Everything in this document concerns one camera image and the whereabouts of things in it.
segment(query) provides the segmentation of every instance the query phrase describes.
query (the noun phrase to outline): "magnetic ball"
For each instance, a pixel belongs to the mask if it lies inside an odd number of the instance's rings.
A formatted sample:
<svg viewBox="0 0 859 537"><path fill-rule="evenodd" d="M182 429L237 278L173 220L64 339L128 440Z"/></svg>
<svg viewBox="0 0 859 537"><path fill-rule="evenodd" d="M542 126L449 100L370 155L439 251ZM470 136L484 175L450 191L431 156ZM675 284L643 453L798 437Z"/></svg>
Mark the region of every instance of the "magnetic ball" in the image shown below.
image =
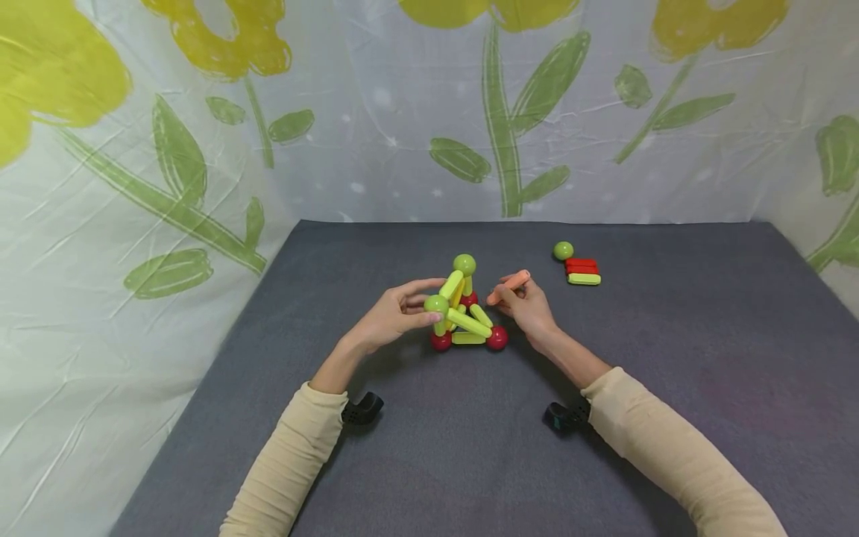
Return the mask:
<svg viewBox="0 0 859 537"><path fill-rule="evenodd" d="M471 276L477 269L477 262L467 253L461 253L454 258L454 270L461 271L466 278Z"/></svg>
<svg viewBox="0 0 859 537"><path fill-rule="evenodd" d="M558 261L565 261L573 257L573 245L567 241L560 241L551 252L555 254L555 259Z"/></svg>
<svg viewBox="0 0 859 537"><path fill-rule="evenodd" d="M492 327L492 335L486 339L486 346L493 351L500 351L507 346L507 330L503 326Z"/></svg>
<svg viewBox="0 0 859 537"><path fill-rule="evenodd" d="M478 303L478 293L477 291L472 291L471 295L465 296L463 295L460 299L460 304L465 306L466 308L470 308L472 305Z"/></svg>
<svg viewBox="0 0 859 537"><path fill-rule="evenodd" d="M423 301L423 311L437 311L442 316L447 316L448 308L450 308L450 302L441 295L427 296Z"/></svg>
<svg viewBox="0 0 859 537"><path fill-rule="evenodd" d="M454 337L450 334L449 330L441 337L436 336L435 332L430 332L429 343L436 352L444 352L454 343Z"/></svg>

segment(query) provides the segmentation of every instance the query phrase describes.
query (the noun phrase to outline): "person's right hand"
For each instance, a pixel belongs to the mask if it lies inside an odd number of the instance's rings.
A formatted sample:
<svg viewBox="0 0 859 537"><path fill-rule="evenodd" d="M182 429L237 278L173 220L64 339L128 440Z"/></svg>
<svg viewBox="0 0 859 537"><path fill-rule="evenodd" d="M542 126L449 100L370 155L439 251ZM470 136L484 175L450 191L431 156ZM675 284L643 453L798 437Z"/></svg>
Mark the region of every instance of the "person's right hand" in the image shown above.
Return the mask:
<svg viewBox="0 0 859 537"><path fill-rule="evenodd" d="M510 276L505 276L501 281L506 282L508 279ZM533 348L545 355L546 340L557 333L559 328L551 315L549 301L543 290L533 280L528 280L517 290L510 290L500 284L495 290L501 297L496 308L512 317Z"/></svg>

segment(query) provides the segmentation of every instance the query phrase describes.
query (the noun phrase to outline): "orange magnetic stick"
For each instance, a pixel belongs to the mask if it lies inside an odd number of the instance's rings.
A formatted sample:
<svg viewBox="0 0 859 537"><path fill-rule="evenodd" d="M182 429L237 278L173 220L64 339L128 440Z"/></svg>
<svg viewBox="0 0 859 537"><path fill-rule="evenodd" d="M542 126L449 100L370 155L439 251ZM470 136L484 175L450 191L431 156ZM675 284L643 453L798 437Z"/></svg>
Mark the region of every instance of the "orange magnetic stick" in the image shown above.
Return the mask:
<svg viewBox="0 0 859 537"><path fill-rule="evenodd" d="M528 280L531 279L531 272L522 270L518 271L516 274L511 276L506 282L503 283L503 286L507 289L516 289L524 285ZM490 306L495 306L501 301L501 297L494 290L490 293L488 297L486 297L486 303Z"/></svg>

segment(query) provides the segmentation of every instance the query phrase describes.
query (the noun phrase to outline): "green ball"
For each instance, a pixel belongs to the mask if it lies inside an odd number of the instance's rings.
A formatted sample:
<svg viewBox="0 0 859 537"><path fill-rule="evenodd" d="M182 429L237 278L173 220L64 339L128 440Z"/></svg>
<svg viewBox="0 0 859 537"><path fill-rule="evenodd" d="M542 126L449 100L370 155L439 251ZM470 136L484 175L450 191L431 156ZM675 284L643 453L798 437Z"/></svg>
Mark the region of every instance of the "green ball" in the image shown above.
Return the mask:
<svg viewBox="0 0 859 537"><path fill-rule="evenodd" d="M555 254L555 258L559 261L565 261L573 257L573 245L567 241L560 241L551 251Z"/></svg>
<svg viewBox="0 0 859 537"><path fill-rule="evenodd" d="M461 253L454 258L454 270L461 271L466 278L478 269L477 261L467 253Z"/></svg>
<svg viewBox="0 0 859 537"><path fill-rule="evenodd" d="M423 311L437 311L442 314L442 317L447 317L449 308L450 302L441 295L427 296L427 299L423 301Z"/></svg>

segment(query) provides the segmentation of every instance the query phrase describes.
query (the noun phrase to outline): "red ball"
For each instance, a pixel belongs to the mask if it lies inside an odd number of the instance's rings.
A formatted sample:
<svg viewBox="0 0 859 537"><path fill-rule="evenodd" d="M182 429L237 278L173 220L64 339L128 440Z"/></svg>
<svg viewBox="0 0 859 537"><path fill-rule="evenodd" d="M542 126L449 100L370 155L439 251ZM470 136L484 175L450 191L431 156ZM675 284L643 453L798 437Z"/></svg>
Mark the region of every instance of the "red ball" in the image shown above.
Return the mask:
<svg viewBox="0 0 859 537"><path fill-rule="evenodd" d="M473 304L478 303L478 294L476 291L472 291L472 294L469 296L463 295L460 299L460 304L466 307L466 309L470 308Z"/></svg>
<svg viewBox="0 0 859 537"><path fill-rule="evenodd" d="M507 346L507 330L503 326L493 326L492 335L486 339L486 346L493 351L500 351Z"/></svg>
<svg viewBox="0 0 859 537"><path fill-rule="evenodd" d="M444 352L454 343L454 338L450 335L449 330L441 337L436 336L435 332L430 332L429 342L432 344L432 348L436 349L436 352Z"/></svg>

